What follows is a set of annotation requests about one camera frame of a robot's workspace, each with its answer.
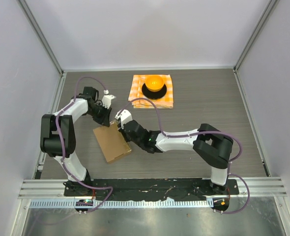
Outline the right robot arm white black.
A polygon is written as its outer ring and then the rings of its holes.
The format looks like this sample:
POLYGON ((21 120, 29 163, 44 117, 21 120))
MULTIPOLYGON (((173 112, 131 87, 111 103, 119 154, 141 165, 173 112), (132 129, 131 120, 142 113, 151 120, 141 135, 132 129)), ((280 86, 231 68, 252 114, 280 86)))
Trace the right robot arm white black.
POLYGON ((118 125, 125 141, 133 142, 148 153, 171 150, 194 151, 211 167, 210 190, 223 193, 227 187, 228 164, 233 147, 230 137, 219 133, 213 126, 203 123, 199 129, 186 132, 146 130, 135 120, 118 125))

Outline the brown cardboard express box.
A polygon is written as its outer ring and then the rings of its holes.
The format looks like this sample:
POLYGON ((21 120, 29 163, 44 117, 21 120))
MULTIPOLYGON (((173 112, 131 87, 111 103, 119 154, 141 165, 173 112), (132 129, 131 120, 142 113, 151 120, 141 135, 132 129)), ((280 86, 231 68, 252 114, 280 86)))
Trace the brown cardboard express box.
POLYGON ((111 164, 132 152, 130 145, 125 141, 118 130, 118 122, 113 120, 110 126, 100 126, 93 130, 104 158, 111 164))

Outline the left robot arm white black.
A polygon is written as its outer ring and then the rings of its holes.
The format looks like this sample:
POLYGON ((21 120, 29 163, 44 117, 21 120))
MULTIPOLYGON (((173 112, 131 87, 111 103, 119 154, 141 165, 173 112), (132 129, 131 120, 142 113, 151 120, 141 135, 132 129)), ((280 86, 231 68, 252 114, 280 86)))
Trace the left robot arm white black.
POLYGON ((68 177, 68 184, 74 184, 81 196, 92 192, 92 183, 88 170, 80 163, 75 152, 76 134, 74 123, 82 116, 89 115, 102 125, 110 126, 112 100, 108 90, 99 99, 99 91, 93 87, 84 87, 82 93, 72 97, 70 102, 54 114, 44 114, 41 118, 40 149, 54 158, 68 177))

